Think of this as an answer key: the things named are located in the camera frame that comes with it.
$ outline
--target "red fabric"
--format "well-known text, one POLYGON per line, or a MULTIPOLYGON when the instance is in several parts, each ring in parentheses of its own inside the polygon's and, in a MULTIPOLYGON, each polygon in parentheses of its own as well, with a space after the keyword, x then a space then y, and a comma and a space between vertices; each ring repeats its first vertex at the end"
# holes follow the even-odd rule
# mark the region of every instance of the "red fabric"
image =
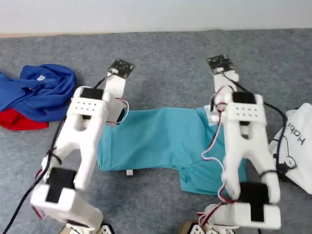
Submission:
POLYGON ((49 127, 49 123, 35 122, 12 108, 0 112, 0 126, 9 130, 36 130, 49 127))

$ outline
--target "white wall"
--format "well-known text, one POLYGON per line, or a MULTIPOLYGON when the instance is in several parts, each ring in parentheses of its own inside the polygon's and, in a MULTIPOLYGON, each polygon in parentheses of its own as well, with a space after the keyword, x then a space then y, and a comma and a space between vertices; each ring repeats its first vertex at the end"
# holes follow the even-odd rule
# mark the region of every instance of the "white wall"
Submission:
POLYGON ((0 0, 0 33, 312 27, 312 0, 0 0))

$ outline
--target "gray carpet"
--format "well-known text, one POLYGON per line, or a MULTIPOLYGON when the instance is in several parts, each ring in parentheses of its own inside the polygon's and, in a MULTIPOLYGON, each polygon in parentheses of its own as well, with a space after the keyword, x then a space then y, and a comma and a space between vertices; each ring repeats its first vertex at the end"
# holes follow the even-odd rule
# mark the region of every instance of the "gray carpet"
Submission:
MULTIPOLYGON (((312 101, 311 38, 312 30, 303 29, 0 39, 0 70, 18 77, 23 65, 58 63, 72 68, 80 84, 94 85, 121 58, 136 64, 124 93, 131 109, 199 107, 209 103, 214 91, 205 59, 228 54, 242 85, 286 111, 312 101)), ((271 139, 281 117, 270 109, 266 114, 271 139)), ((56 125, 28 132, 0 128, 1 231, 33 182, 56 125)), ((67 165, 75 168, 78 162, 74 154, 67 165)), ((312 197, 290 183, 280 186, 282 229, 263 233, 310 233, 312 197)), ((178 172, 169 169, 139 170, 134 177, 96 169, 84 197, 104 212, 116 234, 176 234, 184 221, 218 201, 182 192, 178 172)), ((55 234, 60 228, 51 219, 37 219, 27 200, 9 233, 55 234)))

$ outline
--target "teal t-shirt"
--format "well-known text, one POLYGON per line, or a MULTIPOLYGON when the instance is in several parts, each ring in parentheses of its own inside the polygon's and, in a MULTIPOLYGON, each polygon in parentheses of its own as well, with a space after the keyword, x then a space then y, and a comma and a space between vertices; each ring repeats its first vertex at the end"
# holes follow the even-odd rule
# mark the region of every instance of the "teal t-shirt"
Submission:
MULTIPOLYGON (((216 126, 208 125, 204 108, 130 111, 117 127, 105 127, 98 146, 98 166, 104 171, 171 168, 179 171, 183 191, 216 195, 222 169, 216 161, 201 158, 215 131, 216 126)), ((223 128, 205 156, 223 161, 223 128)), ((246 180, 245 161, 239 178, 246 180)))

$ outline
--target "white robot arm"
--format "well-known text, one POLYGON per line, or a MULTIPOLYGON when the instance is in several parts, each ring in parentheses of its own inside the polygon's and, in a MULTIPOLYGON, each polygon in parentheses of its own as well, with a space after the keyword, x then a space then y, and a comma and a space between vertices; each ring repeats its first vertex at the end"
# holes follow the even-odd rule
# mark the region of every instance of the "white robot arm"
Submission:
MULTIPOLYGON (((68 232, 113 233, 103 225, 102 212, 79 195, 90 183, 97 161, 98 142, 106 123, 116 125, 124 108, 120 99, 126 78, 134 65, 117 59, 108 70, 105 89, 79 87, 67 111, 67 118, 53 148, 45 183, 35 187, 31 204, 48 216, 66 223, 68 232), (61 163, 74 150, 80 149, 81 164, 77 171, 62 168, 61 163)), ((48 156, 42 161, 47 165, 48 156)))
POLYGON ((232 200, 206 207, 203 214, 208 215, 208 222, 201 227, 193 223, 188 233, 227 234, 231 227, 239 226, 277 230, 281 226, 276 205, 280 188, 269 152, 263 99, 260 95, 237 92, 235 83, 239 77, 227 55, 209 58, 207 63, 214 76, 214 104, 223 103, 224 109, 221 114, 215 107, 206 106, 205 110, 210 124, 223 123, 226 155, 222 181, 232 200), (244 158, 254 165, 260 183, 239 183, 238 167, 244 158))

